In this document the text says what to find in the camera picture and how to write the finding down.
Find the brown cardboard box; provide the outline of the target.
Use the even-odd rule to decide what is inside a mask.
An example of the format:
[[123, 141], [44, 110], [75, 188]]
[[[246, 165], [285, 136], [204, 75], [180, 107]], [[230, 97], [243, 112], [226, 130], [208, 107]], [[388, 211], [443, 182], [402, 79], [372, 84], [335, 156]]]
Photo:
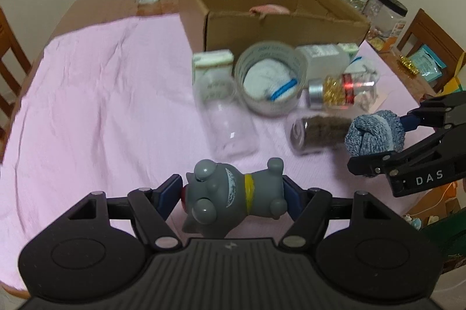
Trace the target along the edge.
[[[266, 4], [291, 13], [264, 18], [249, 13]], [[366, 17], [342, 0], [179, 0], [179, 15], [195, 53], [230, 50], [239, 56], [261, 41], [361, 44], [369, 30]]]

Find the pink cloth mat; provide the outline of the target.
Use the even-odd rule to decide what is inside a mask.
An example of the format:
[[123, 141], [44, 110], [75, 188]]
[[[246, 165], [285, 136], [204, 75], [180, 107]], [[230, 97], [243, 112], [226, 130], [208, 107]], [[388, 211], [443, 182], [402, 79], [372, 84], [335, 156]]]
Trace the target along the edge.
[[53, 39], [1, 164], [1, 282], [23, 247], [90, 192], [125, 196], [209, 158], [177, 15], [130, 17]]

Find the wooden chair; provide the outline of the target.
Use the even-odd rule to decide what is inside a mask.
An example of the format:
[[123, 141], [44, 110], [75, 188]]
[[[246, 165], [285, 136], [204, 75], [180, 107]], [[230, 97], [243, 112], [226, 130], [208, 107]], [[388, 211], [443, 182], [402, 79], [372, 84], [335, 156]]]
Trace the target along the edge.
[[433, 85], [433, 90], [439, 93], [465, 66], [465, 49], [420, 8], [396, 48], [411, 57], [423, 46], [434, 53], [444, 65], [441, 68], [441, 77], [435, 79]]
[[18, 64], [21, 66], [24, 74], [28, 76], [31, 71], [31, 62], [26, 57], [16, 35], [3, 12], [1, 14], [1, 78], [4, 79], [8, 88], [12, 91], [14, 97], [8, 100], [5, 95], [1, 95], [1, 112], [7, 117], [6, 126], [1, 127], [1, 160], [3, 160], [6, 144], [10, 137], [11, 127], [17, 112], [17, 102], [21, 94], [22, 84], [14, 77], [11, 71], [3, 62], [3, 58], [8, 52], [11, 52]]

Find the wooden chair at left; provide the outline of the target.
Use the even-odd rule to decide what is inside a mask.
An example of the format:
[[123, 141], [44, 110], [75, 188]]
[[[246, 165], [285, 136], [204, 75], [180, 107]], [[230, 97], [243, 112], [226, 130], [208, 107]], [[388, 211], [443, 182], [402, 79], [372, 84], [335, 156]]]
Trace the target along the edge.
[[17, 102], [21, 94], [22, 84], [14, 77], [11, 71], [3, 62], [3, 58], [8, 52], [11, 52], [18, 64], [21, 66], [24, 74], [28, 76], [31, 71], [31, 62], [26, 57], [16, 35], [3, 12], [1, 14], [1, 78], [4, 79], [8, 88], [12, 91], [14, 97], [8, 100], [5, 95], [1, 95], [1, 112], [7, 117], [6, 126], [1, 127], [1, 160], [3, 160], [6, 144], [10, 137], [11, 127], [17, 112]]

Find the green tissue pack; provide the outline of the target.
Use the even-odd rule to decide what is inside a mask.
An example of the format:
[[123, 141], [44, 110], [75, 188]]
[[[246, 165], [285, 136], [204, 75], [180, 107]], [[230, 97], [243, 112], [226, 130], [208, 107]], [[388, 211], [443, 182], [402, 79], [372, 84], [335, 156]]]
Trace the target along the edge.
[[220, 70], [232, 75], [234, 55], [229, 50], [205, 51], [193, 54], [192, 84], [210, 70]]
[[350, 59], [356, 57], [359, 51], [359, 45], [356, 43], [338, 43], [337, 46], [339, 46], [339, 48], [342, 49]]

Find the blue grey sock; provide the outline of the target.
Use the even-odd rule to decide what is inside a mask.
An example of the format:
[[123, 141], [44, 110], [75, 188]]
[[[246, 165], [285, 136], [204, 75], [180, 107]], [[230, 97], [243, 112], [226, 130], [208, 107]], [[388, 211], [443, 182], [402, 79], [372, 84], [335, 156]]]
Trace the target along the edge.
[[399, 116], [390, 110], [356, 117], [348, 129], [344, 145], [351, 157], [382, 152], [401, 152], [405, 131]]

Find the gold ornament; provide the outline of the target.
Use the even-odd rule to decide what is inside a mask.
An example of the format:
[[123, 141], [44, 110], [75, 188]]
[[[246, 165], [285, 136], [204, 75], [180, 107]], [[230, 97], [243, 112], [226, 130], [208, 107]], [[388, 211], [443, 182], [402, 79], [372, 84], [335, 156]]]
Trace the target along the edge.
[[400, 56], [398, 59], [398, 63], [401, 67], [406, 69], [412, 75], [418, 75], [419, 69], [415, 66], [413, 61], [409, 57]]

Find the black lid plastic jar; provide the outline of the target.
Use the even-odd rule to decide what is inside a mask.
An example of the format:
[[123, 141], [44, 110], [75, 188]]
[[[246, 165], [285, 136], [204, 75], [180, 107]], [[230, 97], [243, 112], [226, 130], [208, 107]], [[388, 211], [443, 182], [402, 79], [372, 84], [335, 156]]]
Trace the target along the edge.
[[370, 22], [366, 40], [377, 52], [389, 52], [406, 25], [407, 8], [398, 0], [370, 0], [365, 15]]

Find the jar with gold beads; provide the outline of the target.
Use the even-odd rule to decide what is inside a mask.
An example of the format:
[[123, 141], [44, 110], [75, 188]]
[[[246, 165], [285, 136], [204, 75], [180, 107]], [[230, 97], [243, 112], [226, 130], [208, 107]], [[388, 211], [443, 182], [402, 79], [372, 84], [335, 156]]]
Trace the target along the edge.
[[346, 109], [359, 106], [368, 111], [377, 101], [378, 78], [373, 73], [342, 73], [312, 79], [305, 90], [311, 109]]

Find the wooden chair at right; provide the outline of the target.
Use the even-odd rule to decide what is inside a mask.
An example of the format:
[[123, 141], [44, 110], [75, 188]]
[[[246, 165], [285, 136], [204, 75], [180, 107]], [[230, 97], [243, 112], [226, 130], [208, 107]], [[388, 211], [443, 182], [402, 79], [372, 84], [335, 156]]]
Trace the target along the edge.
[[465, 66], [465, 49], [420, 8], [396, 48], [411, 57], [423, 46], [434, 53], [444, 65], [441, 68], [441, 77], [435, 79], [433, 85], [433, 90], [439, 93]]

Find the jar with brown contents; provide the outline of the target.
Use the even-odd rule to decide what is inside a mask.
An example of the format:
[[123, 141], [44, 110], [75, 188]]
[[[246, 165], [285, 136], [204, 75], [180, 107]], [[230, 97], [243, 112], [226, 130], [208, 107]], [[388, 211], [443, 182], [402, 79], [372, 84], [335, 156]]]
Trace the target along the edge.
[[344, 145], [352, 119], [324, 114], [298, 116], [288, 122], [287, 137], [295, 154], [311, 154]]

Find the grey cat figurine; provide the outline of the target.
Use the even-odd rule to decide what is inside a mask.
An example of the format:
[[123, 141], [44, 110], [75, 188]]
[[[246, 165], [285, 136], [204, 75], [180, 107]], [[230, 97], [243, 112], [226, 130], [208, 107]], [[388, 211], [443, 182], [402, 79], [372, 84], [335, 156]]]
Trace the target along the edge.
[[283, 173], [281, 158], [270, 158], [264, 170], [253, 173], [210, 159], [199, 161], [186, 174], [182, 189], [182, 231], [223, 238], [250, 215], [279, 219], [287, 212]]

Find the white sock blue trim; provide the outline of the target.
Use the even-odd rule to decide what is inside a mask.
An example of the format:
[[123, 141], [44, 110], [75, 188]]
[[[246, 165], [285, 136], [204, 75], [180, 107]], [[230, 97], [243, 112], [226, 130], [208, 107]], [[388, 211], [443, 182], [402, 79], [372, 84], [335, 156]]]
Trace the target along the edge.
[[267, 58], [255, 63], [246, 73], [243, 88], [257, 101], [270, 102], [289, 98], [295, 93], [298, 80], [289, 66]]

